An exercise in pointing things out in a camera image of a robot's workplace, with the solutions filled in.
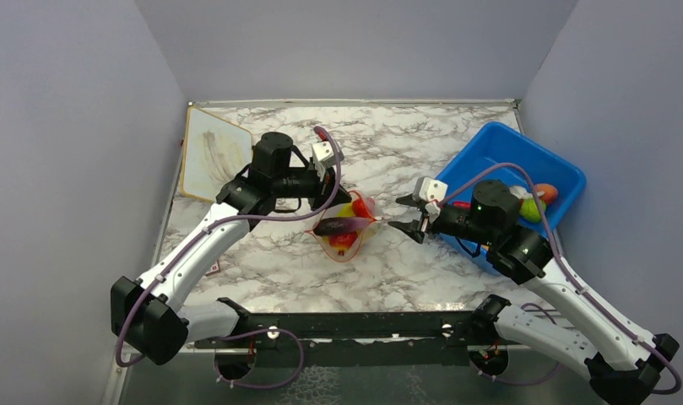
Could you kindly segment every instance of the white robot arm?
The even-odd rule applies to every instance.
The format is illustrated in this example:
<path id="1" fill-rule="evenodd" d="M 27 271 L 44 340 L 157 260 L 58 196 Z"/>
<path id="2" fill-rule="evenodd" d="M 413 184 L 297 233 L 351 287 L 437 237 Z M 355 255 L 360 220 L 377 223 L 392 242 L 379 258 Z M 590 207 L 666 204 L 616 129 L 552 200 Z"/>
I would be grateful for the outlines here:
<path id="1" fill-rule="evenodd" d="M 438 180 L 419 179 L 414 192 L 397 203 L 418 208 L 421 218 L 390 224 L 419 243 L 425 234 L 446 234 L 489 246 L 486 260 L 495 270 L 543 298 L 577 329 L 570 332 L 492 295 L 474 311 L 478 332 L 557 359 L 587 378 L 611 404 L 636 404 L 652 392 L 670 393 L 654 387 L 665 367 L 677 376 L 669 361 L 679 344 L 670 335 L 655 336 L 627 319 L 589 287 L 546 238 L 519 225 L 519 200 L 505 184 L 478 182 L 469 208 L 446 204 L 458 195 L 446 197 L 446 190 Z"/>
<path id="2" fill-rule="evenodd" d="M 251 164 L 222 187 L 217 203 L 195 230 L 135 281 L 121 277 L 115 282 L 111 289 L 111 326 L 118 336 L 120 366 L 137 361 L 122 360 L 123 342 L 161 365 L 186 342 L 229 335 L 239 316 L 227 304 L 218 301 L 182 308 L 211 265 L 261 220 L 310 218 L 330 205 L 351 201 L 336 178 L 343 155 L 325 130 L 314 130 L 321 142 L 312 145 L 311 160 L 301 155 L 287 135 L 263 134 L 254 145 Z M 292 153 L 303 167 L 290 167 Z M 267 217 L 283 212 L 276 209 L 278 198 L 305 198 L 313 212 L 295 218 Z"/>

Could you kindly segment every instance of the plastic bag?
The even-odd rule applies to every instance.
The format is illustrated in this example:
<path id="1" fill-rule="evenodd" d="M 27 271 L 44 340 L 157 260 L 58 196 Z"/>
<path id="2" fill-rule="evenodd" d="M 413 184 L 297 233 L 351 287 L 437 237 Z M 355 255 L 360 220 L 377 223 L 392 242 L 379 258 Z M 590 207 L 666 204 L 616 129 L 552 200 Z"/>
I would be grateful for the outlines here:
<path id="1" fill-rule="evenodd" d="M 336 262 L 348 262 L 353 259 L 361 246 L 373 237 L 381 226 L 379 222 L 381 213 L 376 206 L 376 201 L 361 192 L 350 191 L 349 194 L 352 198 L 351 202 L 326 209 L 319 215 L 314 226 L 307 231 L 319 242 L 323 251 Z M 324 219 L 344 217 L 364 218 L 368 219 L 368 222 L 362 229 L 354 232 L 329 236 L 314 234 L 314 230 Z"/>

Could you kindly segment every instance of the wooden cutting board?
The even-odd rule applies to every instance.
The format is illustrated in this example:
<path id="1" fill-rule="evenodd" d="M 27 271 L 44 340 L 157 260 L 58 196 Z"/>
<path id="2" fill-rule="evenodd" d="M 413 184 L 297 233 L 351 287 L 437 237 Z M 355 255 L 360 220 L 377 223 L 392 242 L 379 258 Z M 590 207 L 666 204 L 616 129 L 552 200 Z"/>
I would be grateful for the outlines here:
<path id="1" fill-rule="evenodd" d="M 214 201 L 252 161 L 252 133 L 197 107 L 187 111 L 180 192 Z"/>

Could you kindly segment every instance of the blue plastic bin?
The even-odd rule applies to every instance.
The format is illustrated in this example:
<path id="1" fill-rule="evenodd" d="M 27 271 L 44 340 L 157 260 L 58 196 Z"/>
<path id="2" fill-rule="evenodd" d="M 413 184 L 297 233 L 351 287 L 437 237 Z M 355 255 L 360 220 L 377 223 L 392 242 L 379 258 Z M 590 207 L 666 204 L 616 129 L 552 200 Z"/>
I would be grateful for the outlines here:
<path id="1" fill-rule="evenodd" d="M 572 206 L 587 182 L 583 172 L 575 165 L 500 122 L 485 124 L 460 151 L 458 156 L 438 175 L 437 179 L 448 184 L 448 193 L 450 194 L 482 170 L 501 162 L 519 165 L 528 172 L 535 184 L 550 183 L 557 188 L 558 198 L 545 211 L 552 229 L 560 223 L 562 216 Z M 509 168 L 496 170 L 483 179 L 497 179 L 508 186 L 522 185 L 529 189 L 528 183 L 523 177 Z M 472 188 L 470 187 L 462 192 L 452 201 L 470 202 Z M 547 236 L 542 224 L 531 224 L 524 219 L 520 219 L 520 223 L 540 232 L 545 237 Z M 456 250 L 468 256 L 454 237 L 448 235 L 441 235 L 441 237 Z M 471 251 L 475 250 L 475 244 L 467 241 L 464 244 Z M 489 273 L 497 273 L 485 260 L 485 249 L 481 249 L 481 255 L 475 259 L 471 258 L 471 261 Z"/>

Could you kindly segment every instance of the white marble surface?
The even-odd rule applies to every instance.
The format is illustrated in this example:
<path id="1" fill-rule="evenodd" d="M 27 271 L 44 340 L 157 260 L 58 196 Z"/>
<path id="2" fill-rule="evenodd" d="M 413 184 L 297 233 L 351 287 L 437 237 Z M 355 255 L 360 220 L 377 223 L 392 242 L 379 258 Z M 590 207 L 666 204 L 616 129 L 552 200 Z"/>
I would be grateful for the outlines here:
<path id="1" fill-rule="evenodd" d="M 215 108 L 208 111 L 252 132 L 288 134 L 304 155 L 312 128 L 326 127 L 346 160 L 342 184 L 374 197 L 386 218 L 415 217 L 395 204 L 415 179 L 435 176 L 487 122 L 518 127 L 510 106 Z M 209 208 L 175 195 L 162 255 L 171 251 Z M 308 212 L 305 204 L 300 213 Z M 303 231 L 313 219 L 261 223 L 221 258 L 222 271 L 205 276 L 187 305 L 230 297 L 251 311 L 439 311 L 473 309 L 488 294 L 512 302 L 541 299 L 503 277 L 479 270 L 441 240 L 418 245 L 384 225 L 347 263 L 329 259 Z"/>

